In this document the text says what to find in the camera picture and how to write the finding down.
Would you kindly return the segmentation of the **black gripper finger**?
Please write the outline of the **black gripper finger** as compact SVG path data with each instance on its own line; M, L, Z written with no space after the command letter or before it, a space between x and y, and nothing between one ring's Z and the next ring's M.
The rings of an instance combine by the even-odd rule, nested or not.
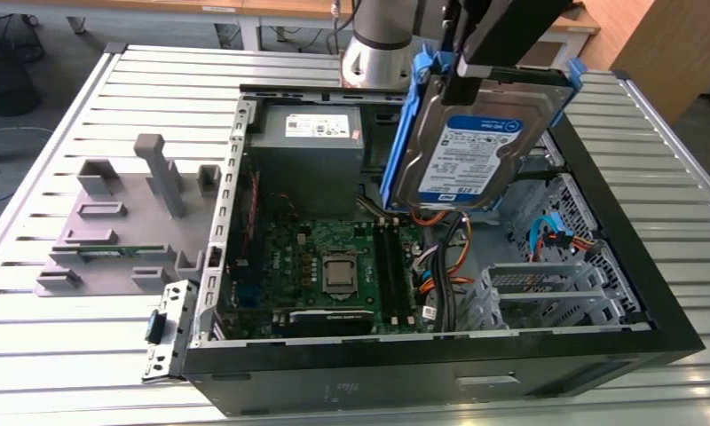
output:
M571 3L471 1L461 52L442 89L445 105L469 105L493 67L514 66Z
M471 1L450 0L442 6L442 37L439 43L439 66L453 64L465 39L465 29L471 13Z

